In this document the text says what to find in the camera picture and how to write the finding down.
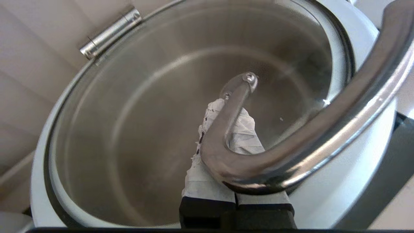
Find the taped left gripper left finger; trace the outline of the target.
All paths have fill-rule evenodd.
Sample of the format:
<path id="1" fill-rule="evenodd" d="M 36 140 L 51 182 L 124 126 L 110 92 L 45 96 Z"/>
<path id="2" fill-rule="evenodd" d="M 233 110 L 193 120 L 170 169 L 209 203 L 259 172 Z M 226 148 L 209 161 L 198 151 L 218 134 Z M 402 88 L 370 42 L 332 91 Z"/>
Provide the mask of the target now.
<path id="1" fill-rule="evenodd" d="M 218 183 L 201 159 L 201 145 L 206 132 L 224 105 L 216 99 L 207 105 L 198 128 L 199 140 L 192 164 L 185 176 L 180 203 L 181 227 L 221 227 L 221 216 L 236 209 L 235 194 Z"/>

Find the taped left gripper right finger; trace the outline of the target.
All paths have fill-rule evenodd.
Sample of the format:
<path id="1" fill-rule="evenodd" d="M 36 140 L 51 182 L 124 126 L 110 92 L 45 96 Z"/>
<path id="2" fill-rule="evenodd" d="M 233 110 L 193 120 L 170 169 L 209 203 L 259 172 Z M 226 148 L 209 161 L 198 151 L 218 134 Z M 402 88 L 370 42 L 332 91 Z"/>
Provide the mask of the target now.
<path id="1" fill-rule="evenodd" d="M 241 110 L 230 134 L 229 148 L 236 153 L 253 155 L 264 152 L 265 149 L 255 132 L 255 121 L 244 108 Z M 237 204 L 245 209 L 280 209 L 294 214 L 294 208 L 285 191 L 268 195 L 235 194 Z"/>

